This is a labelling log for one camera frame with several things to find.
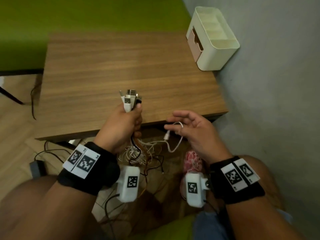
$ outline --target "person's left hand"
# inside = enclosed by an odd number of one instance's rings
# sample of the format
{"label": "person's left hand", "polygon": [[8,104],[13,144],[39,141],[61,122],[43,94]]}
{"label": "person's left hand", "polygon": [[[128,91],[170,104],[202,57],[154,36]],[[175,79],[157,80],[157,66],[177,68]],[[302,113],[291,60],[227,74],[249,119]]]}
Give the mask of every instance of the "person's left hand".
{"label": "person's left hand", "polygon": [[141,113],[141,104],[137,104],[134,110],[128,113],[126,113],[123,103],[119,104],[93,142],[113,154],[119,153],[130,141],[133,133],[134,137],[141,137],[141,132],[138,131],[142,123]]}

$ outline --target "white marker tag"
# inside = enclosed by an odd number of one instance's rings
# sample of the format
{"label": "white marker tag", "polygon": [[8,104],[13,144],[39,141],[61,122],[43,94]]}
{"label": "white marker tag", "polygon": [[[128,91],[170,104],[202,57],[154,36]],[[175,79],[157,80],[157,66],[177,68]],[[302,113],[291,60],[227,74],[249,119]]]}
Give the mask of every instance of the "white marker tag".
{"label": "white marker tag", "polygon": [[257,182],[260,179],[258,174],[256,174],[252,167],[250,167],[250,165],[243,158],[234,161],[234,164],[237,165],[250,184]]}
{"label": "white marker tag", "polygon": [[63,168],[71,172],[86,150],[87,148],[85,146],[79,144],[69,158],[64,162],[62,165]]}
{"label": "white marker tag", "polygon": [[224,166],[221,171],[235,192],[248,187],[247,183],[243,180],[232,163]]}
{"label": "white marker tag", "polygon": [[100,154],[94,152],[93,150],[87,148],[85,153],[82,155],[81,159],[78,161],[76,166],[73,168],[71,173],[74,175],[85,179],[90,173],[94,164],[100,157]]}

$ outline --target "table top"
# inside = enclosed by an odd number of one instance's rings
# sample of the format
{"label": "table top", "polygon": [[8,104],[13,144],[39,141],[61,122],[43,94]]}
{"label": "table top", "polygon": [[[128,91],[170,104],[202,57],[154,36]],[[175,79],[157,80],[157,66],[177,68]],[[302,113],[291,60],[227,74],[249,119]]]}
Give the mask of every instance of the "table top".
{"label": "table top", "polygon": [[165,121],[176,109],[228,111],[213,73],[194,62],[185,33],[61,33],[48,44],[35,138],[94,136],[127,89],[142,96],[143,124]]}

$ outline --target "black power brick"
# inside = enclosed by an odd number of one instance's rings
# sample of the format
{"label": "black power brick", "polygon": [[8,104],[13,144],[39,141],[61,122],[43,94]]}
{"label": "black power brick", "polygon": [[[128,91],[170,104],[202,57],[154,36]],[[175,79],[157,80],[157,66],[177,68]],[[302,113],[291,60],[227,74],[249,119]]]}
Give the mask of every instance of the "black power brick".
{"label": "black power brick", "polygon": [[30,165],[32,178],[36,179],[36,178],[48,175],[44,161],[35,160],[33,162],[30,162],[29,165]]}

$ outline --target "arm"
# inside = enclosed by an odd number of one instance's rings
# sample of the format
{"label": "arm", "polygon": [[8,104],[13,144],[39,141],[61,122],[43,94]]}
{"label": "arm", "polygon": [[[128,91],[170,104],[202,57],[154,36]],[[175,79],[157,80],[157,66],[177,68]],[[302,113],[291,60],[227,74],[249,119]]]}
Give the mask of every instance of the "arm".
{"label": "arm", "polygon": [[[113,154],[119,152],[132,133],[139,136],[141,112],[139,104],[129,113],[126,113],[123,104],[120,104],[93,142]],[[94,195],[56,182],[36,208],[4,239],[77,239],[81,236],[95,200]]]}
{"label": "arm", "polygon": [[[233,157],[206,118],[191,111],[174,111],[167,121],[185,124],[183,128],[180,125],[165,125],[164,128],[186,137],[199,157],[208,164]],[[226,209],[237,240],[302,239],[265,196],[228,204]]]}

